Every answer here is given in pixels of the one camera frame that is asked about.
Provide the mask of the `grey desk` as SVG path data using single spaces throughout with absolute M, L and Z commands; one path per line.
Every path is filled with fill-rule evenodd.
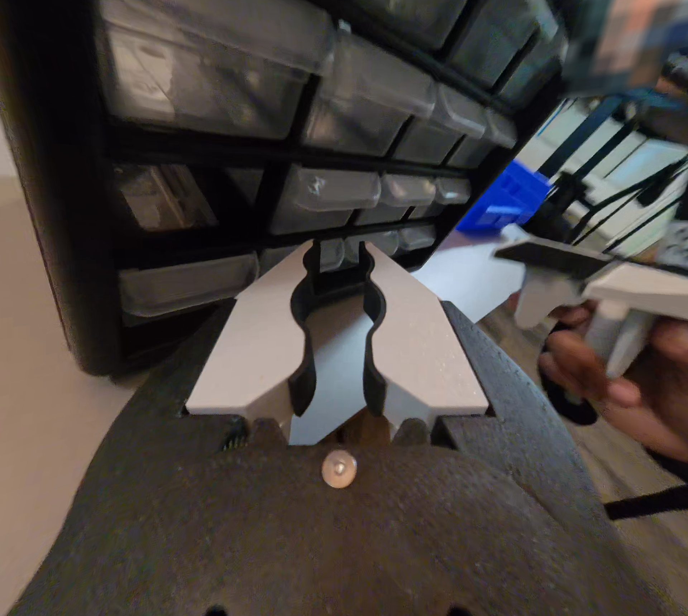
M 523 265 L 492 258 L 496 243 L 469 245 L 453 232 L 416 273 L 439 298 L 477 322 L 516 292 Z M 309 318 L 319 386 L 293 420 L 289 444 L 314 445 L 364 406 L 358 356 L 371 322 L 356 300 Z M 86 469 L 145 372 L 111 381 L 76 365 L 61 321 L 10 148 L 1 129 L 1 614 L 22 594 L 60 531 Z

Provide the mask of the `person's right hand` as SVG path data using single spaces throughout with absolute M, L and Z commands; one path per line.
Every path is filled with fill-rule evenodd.
M 589 401 L 665 471 L 687 482 L 687 321 L 657 319 L 641 353 L 618 378 L 584 336 L 597 305 L 560 306 L 538 358 L 540 377 Z

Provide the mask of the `black drawer cabinet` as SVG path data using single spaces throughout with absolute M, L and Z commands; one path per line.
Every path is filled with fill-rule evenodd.
M 569 38 L 585 0 L 554 1 Z M 200 262 L 206 258 L 198 254 L 234 249 L 223 230 L 142 235 L 131 218 L 114 169 L 138 128 L 109 113 L 100 34 L 99 0 L 1 0 L 1 120 L 67 347 L 87 374 L 114 376 L 161 360 L 235 297 L 129 324 L 118 286 L 122 254 L 138 261 L 163 254 L 163 262 L 178 263 L 179 254 Z M 461 218 L 449 222 L 444 239 L 554 108 L 561 74 L 511 115 L 517 143 L 474 174 L 473 198 Z

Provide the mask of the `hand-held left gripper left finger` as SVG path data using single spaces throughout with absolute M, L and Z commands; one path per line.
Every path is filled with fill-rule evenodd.
M 307 319 L 316 308 L 321 247 L 309 240 L 238 294 L 185 407 L 191 415 L 272 419 L 290 439 L 316 389 Z

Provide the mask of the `rows of small cabinet drawers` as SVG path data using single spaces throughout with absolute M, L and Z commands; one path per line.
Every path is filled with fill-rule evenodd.
M 116 188 L 142 235 L 227 233 L 205 261 L 122 254 L 129 324 L 236 296 L 318 238 L 326 285 L 358 243 L 407 270 L 461 218 L 511 115 L 560 72 L 554 0 L 99 0 Z

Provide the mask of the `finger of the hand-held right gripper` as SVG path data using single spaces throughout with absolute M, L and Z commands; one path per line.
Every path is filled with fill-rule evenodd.
M 493 257 L 524 265 L 514 312 L 519 328 L 533 328 L 557 307 L 577 306 L 589 281 L 613 264 L 613 256 L 555 241 L 515 241 L 497 247 Z
M 687 319 L 687 277 L 632 263 L 601 270 L 583 288 L 596 308 L 586 344 L 621 377 L 643 350 L 657 318 Z

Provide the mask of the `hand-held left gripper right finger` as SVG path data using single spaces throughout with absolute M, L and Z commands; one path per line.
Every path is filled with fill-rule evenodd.
M 441 300 L 372 242 L 358 248 L 365 273 L 363 394 L 393 439 L 404 422 L 432 432 L 442 417 L 483 417 L 488 399 Z

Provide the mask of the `blue plastic bin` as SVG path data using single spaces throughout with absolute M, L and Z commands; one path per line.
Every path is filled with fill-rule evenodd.
M 467 234 L 491 235 L 508 225 L 524 225 L 551 189 L 548 178 L 515 159 L 477 199 L 455 229 Z

